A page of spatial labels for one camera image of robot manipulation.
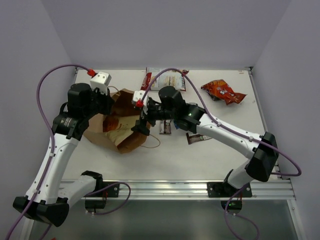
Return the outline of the cream snack packet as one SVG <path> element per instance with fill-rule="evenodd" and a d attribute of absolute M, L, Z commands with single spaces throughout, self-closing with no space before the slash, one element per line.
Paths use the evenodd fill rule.
<path fill-rule="evenodd" d="M 102 123 L 102 132 L 111 142 L 118 146 L 133 133 L 131 128 L 139 117 L 139 115 L 108 115 Z"/>

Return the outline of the brown M&M's packet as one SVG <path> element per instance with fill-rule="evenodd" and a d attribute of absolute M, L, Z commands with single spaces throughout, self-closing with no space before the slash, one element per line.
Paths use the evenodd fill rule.
<path fill-rule="evenodd" d="M 171 120 L 161 120 L 160 127 L 159 127 L 159 134 L 160 135 L 170 135 L 171 131 Z"/>
<path fill-rule="evenodd" d="M 209 136 L 206 136 L 206 135 L 202 135 L 202 134 L 191 134 L 191 133 L 186 133 L 186 139 L 187 139 L 187 143 L 189 145 L 191 144 L 194 144 L 194 143 L 197 143 L 197 142 L 202 142 L 202 141 L 207 141 L 207 140 L 210 140 L 212 139 L 211 137 Z"/>

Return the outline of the brown paper bag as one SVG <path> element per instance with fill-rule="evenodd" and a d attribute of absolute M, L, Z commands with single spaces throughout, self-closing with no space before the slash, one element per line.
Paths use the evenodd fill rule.
<path fill-rule="evenodd" d="M 111 98 L 115 103 L 111 107 L 111 113 L 93 116 L 83 136 L 97 146 L 120 154 L 127 154 L 141 147 L 147 136 L 131 130 L 141 114 L 132 104 L 133 94 L 133 91 L 125 88 L 113 92 Z"/>

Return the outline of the red snack packet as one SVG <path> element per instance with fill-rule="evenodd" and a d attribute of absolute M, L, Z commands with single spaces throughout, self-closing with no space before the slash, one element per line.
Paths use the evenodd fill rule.
<path fill-rule="evenodd" d="M 151 81 L 155 76 L 161 72 L 163 68 L 146 67 L 145 77 L 142 81 L 140 89 L 145 91 L 149 86 L 151 91 L 159 91 L 160 89 L 172 86 L 178 91 L 186 91 L 186 81 L 183 75 L 175 70 L 169 70 L 161 74 L 154 82 L 150 85 Z"/>

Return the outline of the orange red chips bag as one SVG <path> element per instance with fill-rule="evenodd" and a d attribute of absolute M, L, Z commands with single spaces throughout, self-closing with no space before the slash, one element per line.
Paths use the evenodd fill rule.
<path fill-rule="evenodd" d="M 213 101 L 224 101 L 228 106 L 230 104 L 240 104 L 246 94 L 234 92 L 233 89 L 223 79 L 212 80 L 200 87 Z"/>

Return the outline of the blue snack bag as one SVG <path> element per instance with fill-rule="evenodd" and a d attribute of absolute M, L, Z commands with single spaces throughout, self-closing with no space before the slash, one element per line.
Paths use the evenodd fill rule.
<path fill-rule="evenodd" d="M 177 124 L 176 121 L 173 121 L 173 124 L 174 124 L 174 127 L 175 127 L 176 129 L 179 129 L 179 126 L 178 126 L 178 124 Z"/>

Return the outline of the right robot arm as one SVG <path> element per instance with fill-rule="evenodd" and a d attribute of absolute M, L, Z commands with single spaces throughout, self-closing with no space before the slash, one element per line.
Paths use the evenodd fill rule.
<path fill-rule="evenodd" d="M 279 157 L 272 133 L 260 135 L 221 121 L 197 104 L 187 103 L 172 86 L 162 88 L 158 96 L 160 101 L 156 102 L 144 90 L 134 92 L 132 104 L 141 113 L 133 132 L 148 136 L 147 124 L 154 126 L 157 121 L 173 120 L 181 130 L 210 137 L 241 153 L 246 162 L 232 169 L 219 187 L 227 196 L 235 196 L 253 180 L 269 180 Z"/>

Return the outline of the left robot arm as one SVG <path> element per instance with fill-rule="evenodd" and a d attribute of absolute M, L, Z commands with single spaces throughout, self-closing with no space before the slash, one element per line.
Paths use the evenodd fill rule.
<path fill-rule="evenodd" d="M 63 224 L 70 208 L 81 198 L 103 193 L 102 175 L 89 170 L 65 189 L 60 189 L 60 184 L 90 119 L 97 114 L 109 115 L 115 102 L 107 86 L 95 83 L 73 84 L 67 98 L 50 127 L 52 138 L 35 180 L 25 195 L 13 202 L 26 218 L 56 227 Z"/>

